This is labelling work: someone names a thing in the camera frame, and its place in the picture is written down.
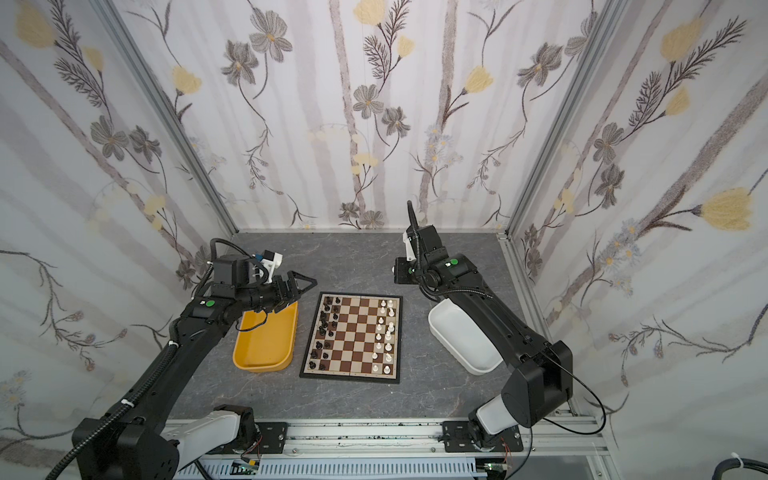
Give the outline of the yellow plastic tray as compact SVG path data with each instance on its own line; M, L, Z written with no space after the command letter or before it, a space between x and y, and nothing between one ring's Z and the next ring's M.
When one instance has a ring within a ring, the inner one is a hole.
M298 303L279 313L245 312L241 318L232 360L251 373L287 368L293 359L298 325Z

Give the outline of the brown folding chess board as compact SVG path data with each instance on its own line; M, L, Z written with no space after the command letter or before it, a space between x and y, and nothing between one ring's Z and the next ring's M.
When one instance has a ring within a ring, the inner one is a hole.
M403 298L322 292L299 376L398 384Z

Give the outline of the white plastic tray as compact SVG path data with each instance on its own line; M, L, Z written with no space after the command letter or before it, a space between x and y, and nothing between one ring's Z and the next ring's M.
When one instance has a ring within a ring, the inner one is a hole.
M502 364L493 343L450 299L430 310L428 323L432 335L469 374L482 376Z

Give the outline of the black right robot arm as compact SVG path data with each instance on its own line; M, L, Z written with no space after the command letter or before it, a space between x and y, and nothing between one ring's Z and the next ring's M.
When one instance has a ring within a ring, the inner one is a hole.
M394 282L419 287L431 299L461 309L500 354L510 376L501 393L469 415L476 442L514 427L530 428L572 398L573 355L531 329L492 292L465 255L451 256L436 229L413 223L404 232L408 254L394 265Z

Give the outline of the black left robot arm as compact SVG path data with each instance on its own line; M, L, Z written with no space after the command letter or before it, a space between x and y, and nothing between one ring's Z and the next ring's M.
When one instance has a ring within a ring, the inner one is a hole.
M162 432L199 365L244 313L278 313L316 285L316 279L295 271L271 275L256 255L212 258L158 356L103 416L81 421L71 450L49 478L71 463L84 479L173 478L186 462L180 442Z

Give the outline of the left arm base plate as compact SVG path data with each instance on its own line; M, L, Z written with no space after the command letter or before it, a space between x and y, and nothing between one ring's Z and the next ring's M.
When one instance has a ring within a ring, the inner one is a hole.
M287 440L287 422L263 422L255 424L256 440L252 453L259 455L280 455L284 451Z

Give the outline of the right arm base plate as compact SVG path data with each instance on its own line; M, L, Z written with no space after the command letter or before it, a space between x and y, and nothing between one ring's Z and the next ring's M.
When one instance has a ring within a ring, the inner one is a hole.
M517 426L497 434L488 434L477 422L446 420L441 423L438 441L446 453L505 453L524 450L522 435Z

